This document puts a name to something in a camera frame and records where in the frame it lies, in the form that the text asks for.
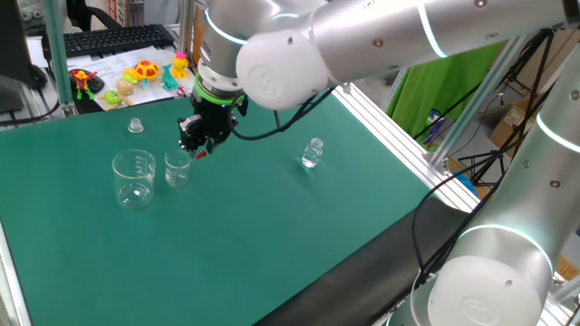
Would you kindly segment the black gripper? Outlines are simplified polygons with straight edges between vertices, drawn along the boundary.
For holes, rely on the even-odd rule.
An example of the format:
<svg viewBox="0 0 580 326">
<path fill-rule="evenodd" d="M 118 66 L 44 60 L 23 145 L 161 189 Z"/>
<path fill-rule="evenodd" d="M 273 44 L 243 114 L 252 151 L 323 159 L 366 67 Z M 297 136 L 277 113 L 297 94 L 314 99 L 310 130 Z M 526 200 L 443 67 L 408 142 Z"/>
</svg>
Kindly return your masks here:
<svg viewBox="0 0 580 326">
<path fill-rule="evenodd" d="M 201 145 L 205 145 L 208 154 L 213 154 L 227 140 L 231 128 L 237 125 L 233 110 L 238 109 L 242 116 L 247 114 L 245 94 L 224 101 L 192 94 L 190 103 L 193 115 L 178 119 L 178 127 L 179 146 L 191 155 L 196 154 Z"/>
</svg>

